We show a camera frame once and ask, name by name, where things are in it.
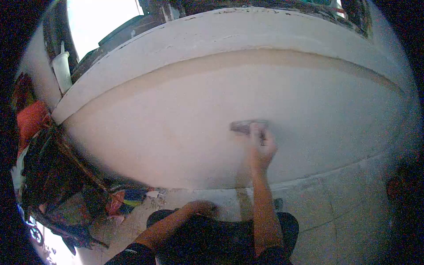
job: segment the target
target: hand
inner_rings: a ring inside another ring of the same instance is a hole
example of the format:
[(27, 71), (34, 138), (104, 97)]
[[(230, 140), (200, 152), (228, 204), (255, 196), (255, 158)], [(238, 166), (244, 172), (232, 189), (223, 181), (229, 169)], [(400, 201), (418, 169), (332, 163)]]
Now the hand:
[(277, 145), (272, 133), (258, 123), (250, 124), (248, 164), (252, 173), (266, 173), (276, 152)]
[(215, 216), (217, 209), (217, 206), (213, 202), (205, 200), (191, 201), (181, 208), (181, 210), (185, 210), (190, 214), (205, 215), (208, 217)]

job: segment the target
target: tile floor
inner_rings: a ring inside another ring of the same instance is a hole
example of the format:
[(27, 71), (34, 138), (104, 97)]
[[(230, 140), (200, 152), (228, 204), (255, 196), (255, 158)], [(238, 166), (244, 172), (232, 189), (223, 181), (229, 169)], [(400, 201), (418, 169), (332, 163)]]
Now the tile floor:
[[(385, 195), (386, 154), (288, 185), (271, 187), (274, 198), (282, 198), (282, 210), (299, 222), (299, 237), (293, 264), (377, 264), (386, 250), (389, 205)], [(148, 216), (159, 209), (180, 208), (195, 199), (220, 206), (222, 220), (252, 217), (251, 189), (163, 190), (159, 198), (148, 197), (116, 226), (112, 221), (96, 224), (94, 237), (109, 249), (78, 249), (83, 264), (104, 264), (122, 251), (146, 228)]]

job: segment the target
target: putty knife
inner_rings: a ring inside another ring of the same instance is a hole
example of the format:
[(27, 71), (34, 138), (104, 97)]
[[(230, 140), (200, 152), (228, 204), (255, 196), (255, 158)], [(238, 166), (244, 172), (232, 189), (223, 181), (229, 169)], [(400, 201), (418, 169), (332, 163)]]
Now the putty knife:
[(236, 131), (249, 135), (251, 123), (258, 123), (259, 127), (262, 129), (268, 128), (268, 121), (266, 120), (240, 120), (230, 123), (230, 131)]

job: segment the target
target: person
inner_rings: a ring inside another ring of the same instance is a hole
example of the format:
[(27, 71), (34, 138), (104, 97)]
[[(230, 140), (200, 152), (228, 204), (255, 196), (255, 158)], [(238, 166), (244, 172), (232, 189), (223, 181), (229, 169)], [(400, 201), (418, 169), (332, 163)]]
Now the person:
[(250, 125), (249, 172), (253, 183), (253, 221), (220, 222), (217, 207), (193, 201), (181, 209), (160, 210), (147, 229), (107, 265), (114, 264), (291, 264), (298, 222), (289, 213), (275, 213), (267, 169), (277, 146), (260, 124)]

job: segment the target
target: white wall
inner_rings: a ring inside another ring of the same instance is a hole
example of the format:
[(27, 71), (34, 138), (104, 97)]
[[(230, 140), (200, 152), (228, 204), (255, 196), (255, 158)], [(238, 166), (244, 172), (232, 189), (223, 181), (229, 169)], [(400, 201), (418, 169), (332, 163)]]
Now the white wall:
[(163, 67), (120, 85), (64, 126), (94, 163), (154, 187), (248, 186), (235, 120), (269, 120), (271, 184), (384, 150), (402, 100), (371, 71), (305, 53), (251, 50)]
[(117, 47), (53, 118), (94, 164), (192, 189), (248, 186), (243, 138), (228, 126), (266, 119), (278, 184), (399, 151), (419, 131), (405, 126), (419, 120), (405, 111), (417, 107), (410, 76), (378, 40), (290, 11), (201, 13)]
[(399, 130), (399, 136), (393, 143), (394, 151), (398, 158), (416, 161), (422, 147), (422, 110), (418, 89), (399, 39), (376, 5), (370, 0), (368, 0), (368, 4), (372, 21), (373, 44), (394, 62), (394, 65), (403, 72), (403, 78), (410, 84), (404, 90), (404, 98), (407, 101), (404, 109), (406, 116)]
[(44, 101), (50, 111), (53, 111), (62, 96), (49, 61), (45, 50), (43, 26), (41, 24), (25, 50), (17, 75), (21, 72), (29, 74), (34, 85), (36, 97)]

